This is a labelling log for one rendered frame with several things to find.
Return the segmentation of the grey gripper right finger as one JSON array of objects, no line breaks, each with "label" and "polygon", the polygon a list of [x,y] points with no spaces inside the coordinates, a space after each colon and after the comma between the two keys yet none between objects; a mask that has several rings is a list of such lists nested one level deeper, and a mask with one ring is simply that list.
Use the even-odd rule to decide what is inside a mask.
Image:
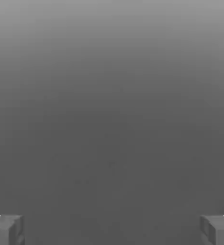
[{"label": "grey gripper right finger", "polygon": [[201,215],[199,221],[203,245],[224,245],[224,215]]}]

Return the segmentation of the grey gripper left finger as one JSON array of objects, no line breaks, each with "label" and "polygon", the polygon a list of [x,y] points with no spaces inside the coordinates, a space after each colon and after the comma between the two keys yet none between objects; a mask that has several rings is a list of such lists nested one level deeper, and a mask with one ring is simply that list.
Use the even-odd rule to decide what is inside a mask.
[{"label": "grey gripper left finger", "polygon": [[0,215],[0,245],[25,245],[24,216]]}]

